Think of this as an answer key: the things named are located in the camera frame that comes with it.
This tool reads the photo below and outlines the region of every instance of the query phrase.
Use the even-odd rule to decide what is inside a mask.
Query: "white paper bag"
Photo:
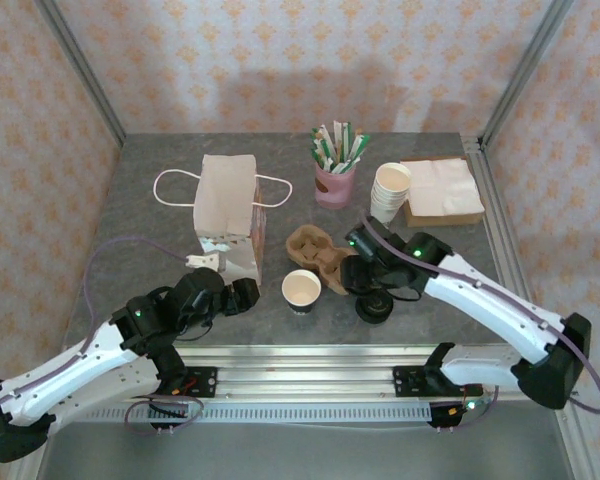
[[[174,204],[161,200],[156,193],[160,177],[180,172],[200,180],[193,204]],[[289,194],[280,203],[262,203],[260,179],[283,182]],[[170,206],[193,207],[193,226],[205,253],[224,252],[226,269],[221,272],[225,284],[240,278],[262,283],[264,257],[265,208],[279,207],[293,187],[286,180],[258,175],[253,155],[205,155],[200,176],[184,170],[165,170],[155,180],[156,199]]]

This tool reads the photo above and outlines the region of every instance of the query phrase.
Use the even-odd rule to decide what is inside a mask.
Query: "pink pencil holder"
[[[316,163],[316,202],[324,208],[338,210],[351,202],[356,167],[347,173],[329,173]]]

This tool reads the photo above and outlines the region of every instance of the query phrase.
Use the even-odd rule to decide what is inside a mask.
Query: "wall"
[[[549,0],[59,0],[128,132],[481,133]]]
[[[60,351],[117,155],[34,3],[0,0],[0,378]]]
[[[592,321],[600,370],[600,0],[574,3],[489,154],[537,300]],[[600,417],[582,418],[600,461]]]

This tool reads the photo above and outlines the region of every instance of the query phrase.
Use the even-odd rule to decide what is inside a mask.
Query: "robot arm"
[[[96,330],[83,353],[84,341],[28,373],[0,381],[0,462],[28,455],[48,435],[98,406],[170,394],[186,375],[175,339],[192,326],[210,325],[218,313],[248,310],[258,297],[254,280],[225,287],[216,271],[198,268],[174,288],[129,300]]]
[[[388,251],[377,236],[414,261]],[[545,407],[564,407],[583,364],[555,332],[568,337],[588,357],[591,323],[586,318],[574,313],[563,319],[515,296],[478,272],[451,247],[423,232],[405,243],[370,217],[349,232],[347,240],[359,255],[345,258],[341,276],[345,288],[359,296],[359,312],[365,311],[365,304],[378,304],[391,288],[410,287],[462,310],[512,347],[504,356],[494,356],[485,347],[441,344],[428,365],[412,372],[417,378],[406,379],[412,388],[403,391],[423,396],[420,387],[424,385],[440,387],[427,389],[432,395],[444,395],[468,384],[517,386]],[[534,321],[525,309],[541,322]]]

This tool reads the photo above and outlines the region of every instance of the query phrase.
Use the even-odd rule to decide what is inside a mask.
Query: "paper bag handle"
[[[170,168],[169,170],[165,170],[165,171],[161,172],[160,175],[158,175],[156,177],[156,179],[153,181],[153,196],[155,197],[156,200],[158,200],[163,205],[167,205],[168,207],[190,207],[190,208],[195,207],[194,203],[171,203],[171,202],[166,202],[166,201],[162,200],[158,196],[158,182],[160,181],[160,178],[162,177],[162,175],[164,175],[165,173],[184,173],[185,175],[189,175],[190,177],[196,178],[198,180],[200,180],[200,175],[196,175],[195,173],[187,172],[186,170],[180,170],[178,168]],[[281,178],[267,177],[266,175],[258,175],[258,174],[256,174],[256,177],[264,178],[265,180],[272,180],[274,182],[285,183],[289,186],[289,193],[287,194],[287,196],[285,197],[284,200],[282,200],[279,203],[276,203],[275,205],[267,205],[265,203],[258,203],[258,202],[253,202],[253,205],[256,205],[258,207],[265,207],[265,208],[276,208],[281,205],[284,205],[286,203],[286,201],[289,200],[289,197],[293,193],[293,185],[291,185],[291,182],[288,182],[287,180],[283,180]]]
[[[186,170],[179,170],[177,168],[170,168],[169,170],[165,170],[164,172],[161,172],[160,175],[158,175],[156,177],[156,179],[154,180],[154,182],[153,182],[153,196],[156,197],[156,200],[158,200],[163,205],[167,205],[169,207],[194,207],[195,204],[193,204],[193,203],[171,203],[171,202],[165,202],[164,200],[162,200],[158,196],[158,192],[157,192],[158,181],[160,181],[160,177],[162,177],[162,175],[164,175],[165,173],[184,173],[185,175],[189,175],[190,177],[197,178],[198,180],[200,180],[200,175],[196,175],[195,173],[187,172]]]
[[[280,203],[276,203],[275,205],[267,205],[265,203],[253,202],[253,204],[256,205],[256,206],[258,206],[258,207],[266,207],[266,208],[276,208],[276,207],[279,207],[280,205],[284,205],[287,202],[287,200],[289,200],[289,197],[293,193],[293,185],[291,185],[291,182],[283,180],[282,178],[267,177],[266,175],[258,175],[258,174],[256,174],[256,177],[258,177],[258,178],[264,178],[265,180],[273,180],[274,182],[286,183],[287,186],[289,187],[289,193],[284,198],[284,200],[281,201]]]

